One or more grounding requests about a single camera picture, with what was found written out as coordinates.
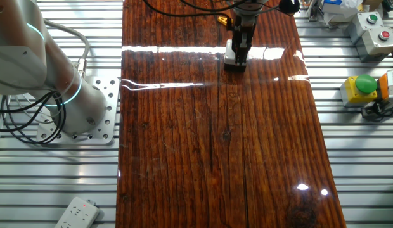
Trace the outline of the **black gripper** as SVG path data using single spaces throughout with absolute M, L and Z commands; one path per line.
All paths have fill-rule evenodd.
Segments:
M 235 63 L 245 65 L 248 52 L 252 46 L 252 35 L 257 25 L 258 15 L 236 15 L 233 23 L 232 50 L 235 53 Z

